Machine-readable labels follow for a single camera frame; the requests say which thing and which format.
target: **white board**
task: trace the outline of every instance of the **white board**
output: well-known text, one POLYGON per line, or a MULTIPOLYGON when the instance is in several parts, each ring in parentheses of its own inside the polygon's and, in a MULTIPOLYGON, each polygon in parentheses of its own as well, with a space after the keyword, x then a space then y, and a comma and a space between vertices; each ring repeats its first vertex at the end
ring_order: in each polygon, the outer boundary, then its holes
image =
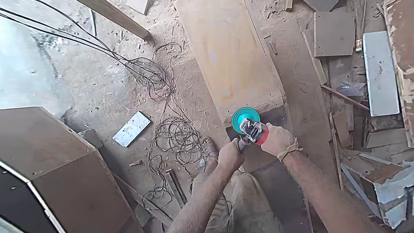
POLYGON ((123 147, 127 147, 151 121, 141 112, 137 112, 112 138, 123 147))
POLYGON ((364 33, 362 39, 371 116, 398 114, 397 80, 387 31, 364 33))

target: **plastic bag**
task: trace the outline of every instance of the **plastic bag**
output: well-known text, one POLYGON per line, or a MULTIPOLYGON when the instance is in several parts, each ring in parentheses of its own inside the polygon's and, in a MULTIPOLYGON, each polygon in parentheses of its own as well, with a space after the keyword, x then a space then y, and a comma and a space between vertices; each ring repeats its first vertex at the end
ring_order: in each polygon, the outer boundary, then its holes
POLYGON ((365 83, 341 82, 337 86, 337 91, 346 96, 363 96, 365 83))

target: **hand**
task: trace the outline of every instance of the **hand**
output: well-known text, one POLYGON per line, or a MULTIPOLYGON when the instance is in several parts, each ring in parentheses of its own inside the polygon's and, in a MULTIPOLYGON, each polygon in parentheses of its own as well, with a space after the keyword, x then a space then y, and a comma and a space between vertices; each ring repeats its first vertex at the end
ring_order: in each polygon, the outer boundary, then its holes
POLYGON ((265 143, 261 145, 262 150, 277 156, 280 152, 286 150, 288 146, 295 143, 292 134, 281 126, 274 126, 270 123, 266 124, 269 129, 269 136, 265 143))
POLYGON ((244 162, 244 155, 238 150, 238 138, 223 146, 219 152, 218 166, 235 172, 244 162))

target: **wrist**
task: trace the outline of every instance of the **wrist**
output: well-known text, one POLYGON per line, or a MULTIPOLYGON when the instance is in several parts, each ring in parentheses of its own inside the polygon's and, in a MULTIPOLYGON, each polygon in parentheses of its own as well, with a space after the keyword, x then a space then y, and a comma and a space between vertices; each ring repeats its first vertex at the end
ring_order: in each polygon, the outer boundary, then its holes
POLYGON ((225 166, 223 164, 218 164, 216 170, 224 177, 230 177, 234 170, 230 166, 225 166))

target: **grey board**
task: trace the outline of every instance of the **grey board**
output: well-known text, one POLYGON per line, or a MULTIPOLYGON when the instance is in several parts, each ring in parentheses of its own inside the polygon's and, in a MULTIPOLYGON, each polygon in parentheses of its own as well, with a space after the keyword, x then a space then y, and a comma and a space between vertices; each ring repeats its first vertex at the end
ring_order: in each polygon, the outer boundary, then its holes
POLYGON ((371 116, 398 114, 397 81, 387 31, 364 33, 362 39, 371 116))
POLYGON ((331 11, 339 0, 303 0, 315 11, 331 11))

